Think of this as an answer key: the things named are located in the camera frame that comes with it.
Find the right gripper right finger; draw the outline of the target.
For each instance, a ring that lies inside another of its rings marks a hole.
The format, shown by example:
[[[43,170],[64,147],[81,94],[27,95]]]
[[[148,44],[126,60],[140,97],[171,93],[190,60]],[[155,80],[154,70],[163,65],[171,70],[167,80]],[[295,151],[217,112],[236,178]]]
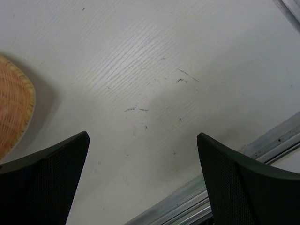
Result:
[[[200,133],[197,147],[217,225],[298,225],[300,175],[261,163]]]

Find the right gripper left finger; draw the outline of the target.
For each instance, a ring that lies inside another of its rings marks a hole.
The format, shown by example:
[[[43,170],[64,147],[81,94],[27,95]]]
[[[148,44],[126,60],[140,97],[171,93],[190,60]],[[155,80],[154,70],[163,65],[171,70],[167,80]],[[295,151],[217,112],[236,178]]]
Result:
[[[2,225],[64,225],[90,144],[86,131],[0,166]]]

